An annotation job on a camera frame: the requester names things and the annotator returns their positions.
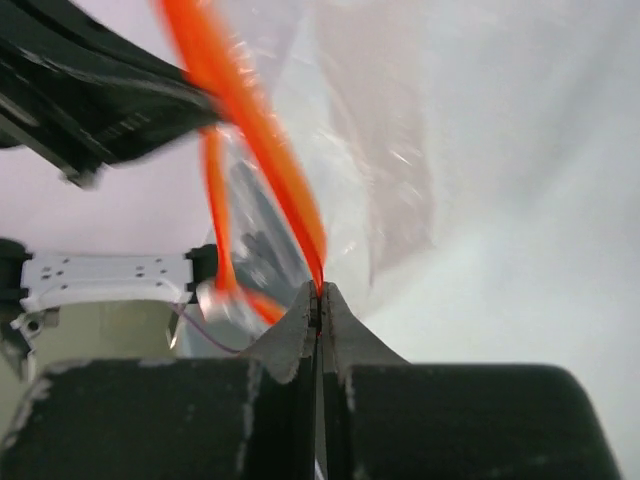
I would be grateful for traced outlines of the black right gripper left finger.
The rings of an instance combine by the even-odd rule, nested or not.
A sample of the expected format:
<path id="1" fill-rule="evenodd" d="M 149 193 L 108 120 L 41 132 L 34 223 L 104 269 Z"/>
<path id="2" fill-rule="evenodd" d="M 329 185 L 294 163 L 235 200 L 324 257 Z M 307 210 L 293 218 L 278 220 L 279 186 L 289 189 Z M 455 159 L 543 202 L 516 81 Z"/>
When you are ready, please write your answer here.
<path id="1" fill-rule="evenodd" d="M 311 479 L 312 284 L 232 358 L 49 366 L 1 444 L 5 479 Z"/>

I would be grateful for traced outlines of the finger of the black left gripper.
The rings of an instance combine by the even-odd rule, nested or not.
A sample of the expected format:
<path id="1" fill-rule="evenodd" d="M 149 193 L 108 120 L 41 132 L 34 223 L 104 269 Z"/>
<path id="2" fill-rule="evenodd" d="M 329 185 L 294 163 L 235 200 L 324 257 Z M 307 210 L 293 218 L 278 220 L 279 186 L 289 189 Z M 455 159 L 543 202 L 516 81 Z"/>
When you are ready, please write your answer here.
<path id="1" fill-rule="evenodd" d="M 71 183 L 221 121 L 214 97 L 71 1 L 1 4 L 1 147 Z"/>

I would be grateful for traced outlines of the clear zip bag orange zipper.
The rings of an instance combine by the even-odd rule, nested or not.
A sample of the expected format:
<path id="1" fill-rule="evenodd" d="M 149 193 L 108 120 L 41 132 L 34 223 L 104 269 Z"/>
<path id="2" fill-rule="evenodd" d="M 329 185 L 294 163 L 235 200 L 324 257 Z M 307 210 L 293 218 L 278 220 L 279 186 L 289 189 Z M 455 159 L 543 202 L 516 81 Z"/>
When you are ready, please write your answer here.
<path id="1" fill-rule="evenodd" d="M 369 320 L 434 243 L 423 1 L 161 1 L 201 129 L 218 270 L 170 344 L 224 356 L 274 325 L 303 283 Z"/>

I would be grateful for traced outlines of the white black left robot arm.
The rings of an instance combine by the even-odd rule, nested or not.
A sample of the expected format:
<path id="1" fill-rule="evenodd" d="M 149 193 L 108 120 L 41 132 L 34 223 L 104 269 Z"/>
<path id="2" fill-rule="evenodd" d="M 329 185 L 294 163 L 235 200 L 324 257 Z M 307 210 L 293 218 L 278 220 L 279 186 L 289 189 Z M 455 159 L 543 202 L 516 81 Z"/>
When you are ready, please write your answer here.
<path id="1" fill-rule="evenodd" d="M 1 145 L 24 146 L 72 184 L 136 161 L 221 115 L 177 67 L 69 1 L 1 5 Z M 185 304 L 217 268 L 216 249 L 104 256 L 31 252 L 1 242 L 1 353 L 32 378 L 33 339 L 62 306 L 126 300 Z"/>

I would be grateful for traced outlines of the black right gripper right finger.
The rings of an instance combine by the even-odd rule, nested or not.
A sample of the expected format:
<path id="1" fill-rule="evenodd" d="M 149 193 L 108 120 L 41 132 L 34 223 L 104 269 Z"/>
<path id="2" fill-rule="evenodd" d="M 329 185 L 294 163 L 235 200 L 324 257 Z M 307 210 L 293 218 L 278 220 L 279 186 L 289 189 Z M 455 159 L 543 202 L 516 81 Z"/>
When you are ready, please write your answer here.
<path id="1" fill-rule="evenodd" d="M 413 364 L 321 296 L 332 479 L 617 479 L 592 403 L 544 364 Z"/>

